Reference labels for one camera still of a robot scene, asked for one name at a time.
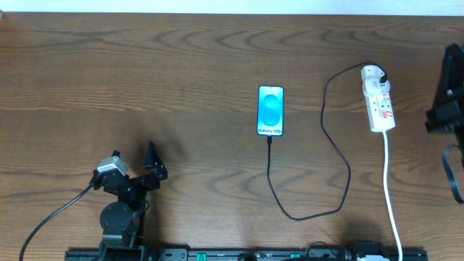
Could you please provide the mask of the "blue Galaxy smartphone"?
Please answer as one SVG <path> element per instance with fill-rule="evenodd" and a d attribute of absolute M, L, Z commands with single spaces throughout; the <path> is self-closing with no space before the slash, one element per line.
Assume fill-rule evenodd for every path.
<path fill-rule="evenodd" d="M 260 86 L 258 88 L 257 135 L 282 136 L 284 88 L 282 86 Z"/>

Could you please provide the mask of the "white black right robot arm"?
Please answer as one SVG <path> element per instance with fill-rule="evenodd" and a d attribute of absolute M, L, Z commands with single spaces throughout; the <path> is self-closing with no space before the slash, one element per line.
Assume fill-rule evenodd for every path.
<path fill-rule="evenodd" d="M 432 108 L 426 112 L 428 133 L 454 134 L 463 154 L 463 46 L 444 50 L 441 74 Z"/>

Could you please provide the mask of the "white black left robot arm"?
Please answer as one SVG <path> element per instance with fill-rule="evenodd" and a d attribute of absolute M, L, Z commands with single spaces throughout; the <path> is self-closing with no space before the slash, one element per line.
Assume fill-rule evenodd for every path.
<path fill-rule="evenodd" d="M 146 195 L 159 189 L 160 182 L 167 179 L 167 169 L 152 141 L 146 149 L 143 169 L 148 171 L 146 175 L 129 177 L 128 166 L 119 151 L 114 151 L 93 172 L 90 185 L 117 197 L 100 214 L 103 232 L 99 260 L 159 259 L 158 251 L 144 244 L 144 219 L 149 209 Z"/>

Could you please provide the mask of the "white USB charger adapter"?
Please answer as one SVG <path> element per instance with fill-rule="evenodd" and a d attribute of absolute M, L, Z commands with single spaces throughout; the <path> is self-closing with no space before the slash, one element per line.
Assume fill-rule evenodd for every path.
<path fill-rule="evenodd" d="M 362 92 L 365 96 L 378 96 L 390 91 L 388 75 L 378 65 L 366 65 L 361 69 Z"/>

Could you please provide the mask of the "white power strip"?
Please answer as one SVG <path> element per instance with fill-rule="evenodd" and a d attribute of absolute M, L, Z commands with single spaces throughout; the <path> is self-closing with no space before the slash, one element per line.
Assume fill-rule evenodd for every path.
<path fill-rule="evenodd" d="M 368 112 L 370 130 L 374 133 L 389 131 L 396 126 L 389 84 L 382 83 L 379 88 L 362 85 Z"/>

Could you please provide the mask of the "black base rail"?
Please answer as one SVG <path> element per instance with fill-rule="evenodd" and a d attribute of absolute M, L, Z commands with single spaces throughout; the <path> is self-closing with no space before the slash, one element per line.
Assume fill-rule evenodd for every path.
<path fill-rule="evenodd" d="M 150 249 L 136 250 L 70 250 L 65 252 L 65 261 L 94 260 L 154 260 L 154 261 L 214 261 L 214 260 L 398 260 L 394 248 L 379 245 L 352 246 L 344 249 L 315 246 L 308 250 L 242 249 Z"/>

